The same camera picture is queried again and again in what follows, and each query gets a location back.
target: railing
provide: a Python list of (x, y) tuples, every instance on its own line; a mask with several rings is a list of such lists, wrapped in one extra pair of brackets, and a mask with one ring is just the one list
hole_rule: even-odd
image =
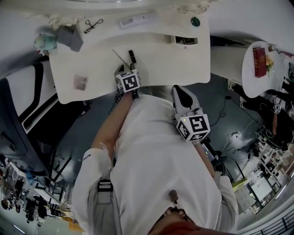
[(280, 235), (294, 227), (294, 210), (290, 211), (283, 218), (275, 223), (250, 235)]

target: black buckle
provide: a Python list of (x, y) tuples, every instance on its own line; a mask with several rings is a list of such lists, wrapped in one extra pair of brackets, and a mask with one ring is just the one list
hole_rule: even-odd
[(113, 192), (113, 185), (110, 180), (102, 179), (98, 182), (98, 192)]

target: green round object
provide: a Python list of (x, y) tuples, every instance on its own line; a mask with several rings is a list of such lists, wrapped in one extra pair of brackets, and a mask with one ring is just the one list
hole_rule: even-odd
[(199, 27), (200, 26), (200, 20), (196, 17), (191, 18), (191, 24), (195, 27)]

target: white shirt sleeve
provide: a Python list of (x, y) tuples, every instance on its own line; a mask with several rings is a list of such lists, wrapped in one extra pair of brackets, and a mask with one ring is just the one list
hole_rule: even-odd
[(217, 230), (221, 232), (236, 233), (238, 217), (238, 204), (229, 177), (220, 176), (216, 182), (223, 197)]
[(88, 196), (91, 189), (97, 187), (102, 177), (106, 177), (112, 167), (108, 150), (89, 149), (83, 157), (83, 163), (72, 194), (72, 208), (80, 227), (88, 233)]

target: plush toy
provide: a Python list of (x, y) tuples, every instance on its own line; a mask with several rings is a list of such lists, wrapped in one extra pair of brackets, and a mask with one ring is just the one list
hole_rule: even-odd
[(49, 51), (57, 47), (56, 36), (50, 33), (41, 33), (34, 40), (34, 48), (37, 49), (38, 53), (42, 53), (44, 56), (49, 55)]

